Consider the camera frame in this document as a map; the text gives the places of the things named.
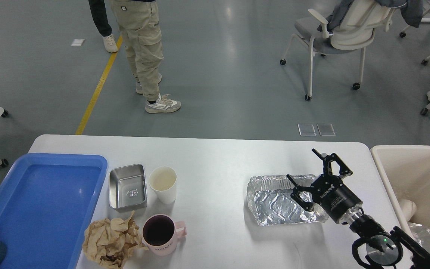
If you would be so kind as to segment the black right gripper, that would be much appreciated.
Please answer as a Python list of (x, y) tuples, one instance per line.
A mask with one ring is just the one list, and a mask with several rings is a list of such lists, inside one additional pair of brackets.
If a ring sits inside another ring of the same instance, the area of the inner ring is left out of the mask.
[[(357, 197), (342, 181), (347, 176), (353, 175), (352, 170), (336, 154), (319, 153), (316, 149), (312, 152), (323, 162), (323, 173), (317, 177), (315, 182), (309, 186), (301, 186), (295, 181), (295, 176), (287, 174), (287, 178), (294, 185), (290, 197), (303, 210), (312, 212), (314, 202), (319, 204), (326, 213), (337, 224), (345, 224), (348, 219), (360, 211), (363, 201)], [(339, 167), (339, 174), (333, 175), (332, 163), (336, 162)], [(304, 201), (300, 193), (307, 192), (312, 194), (312, 201)]]

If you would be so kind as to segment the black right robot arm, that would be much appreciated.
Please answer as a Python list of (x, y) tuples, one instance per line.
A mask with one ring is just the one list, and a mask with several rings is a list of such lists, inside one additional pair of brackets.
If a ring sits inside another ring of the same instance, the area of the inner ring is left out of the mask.
[(363, 201), (343, 182), (352, 170), (336, 154), (312, 151), (324, 164), (323, 173), (309, 186), (301, 186), (291, 175), (294, 188), (290, 197), (304, 210), (313, 211), (319, 204), (337, 224), (349, 225), (359, 238), (352, 244), (352, 255), (365, 269), (395, 267), (404, 255), (412, 253), (412, 269), (430, 269), (430, 253), (398, 226), (387, 232), (377, 221), (364, 213)]

